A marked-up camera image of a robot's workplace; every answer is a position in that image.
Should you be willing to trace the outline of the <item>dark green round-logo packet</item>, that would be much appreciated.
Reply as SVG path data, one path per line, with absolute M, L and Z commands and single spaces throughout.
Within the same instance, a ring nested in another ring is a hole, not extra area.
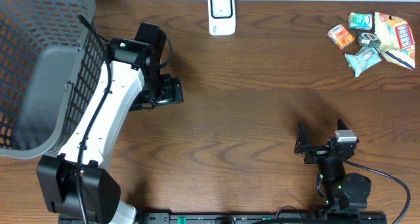
M 379 48 L 381 40 L 375 34 L 369 32 L 358 32 L 358 43 L 361 46 Z

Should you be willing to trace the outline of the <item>small teal packet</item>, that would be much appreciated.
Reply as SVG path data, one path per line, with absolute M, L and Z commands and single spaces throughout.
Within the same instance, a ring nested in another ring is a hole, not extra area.
M 373 27 L 372 14 L 351 12 L 348 16 L 348 26 L 355 30 L 371 30 Z

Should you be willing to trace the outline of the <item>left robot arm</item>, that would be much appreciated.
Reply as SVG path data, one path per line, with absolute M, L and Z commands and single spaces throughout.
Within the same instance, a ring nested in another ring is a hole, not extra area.
M 37 177 L 47 209 L 59 223 L 134 223 L 138 210 L 121 200 L 110 175 L 117 136 L 128 112 L 182 103 L 178 78 L 161 74 L 165 35 L 115 37 L 107 46 L 100 83 L 87 109 L 57 156 L 41 157 Z

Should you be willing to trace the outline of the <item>small orange box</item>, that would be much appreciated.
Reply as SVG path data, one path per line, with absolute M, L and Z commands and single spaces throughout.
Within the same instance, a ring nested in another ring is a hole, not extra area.
M 354 41 L 354 37 L 342 25 L 339 24 L 328 31 L 327 36 L 338 46 L 340 50 L 350 45 Z

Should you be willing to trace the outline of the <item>teal wet wipes pack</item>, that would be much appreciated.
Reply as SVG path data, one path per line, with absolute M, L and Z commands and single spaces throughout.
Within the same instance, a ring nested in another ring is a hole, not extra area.
M 354 70 L 354 76 L 359 77 L 362 72 L 382 61 L 378 51 L 373 47 L 363 46 L 355 55 L 345 54 L 350 68 Z

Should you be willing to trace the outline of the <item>yellow snack bag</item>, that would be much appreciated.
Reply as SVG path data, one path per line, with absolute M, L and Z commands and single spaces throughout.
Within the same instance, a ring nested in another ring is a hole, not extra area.
M 406 20 L 375 12 L 374 34 L 379 38 L 380 53 L 388 62 L 415 70 L 415 41 Z

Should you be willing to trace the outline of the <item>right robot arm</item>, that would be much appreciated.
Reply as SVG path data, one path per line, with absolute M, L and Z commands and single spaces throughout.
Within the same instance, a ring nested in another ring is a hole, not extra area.
M 371 181 L 359 173 L 347 173 L 344 163 L 354 156 L 359 139 L 343 120 L 337 120 L 333 137 L 322 146 L 314 146 L 302 123 L 297 126 L 295 154 L 304 155 L 305 164 L 316 164 L 317 190 L 328 208 L 337 212 L 361 211 L 368 206 Z

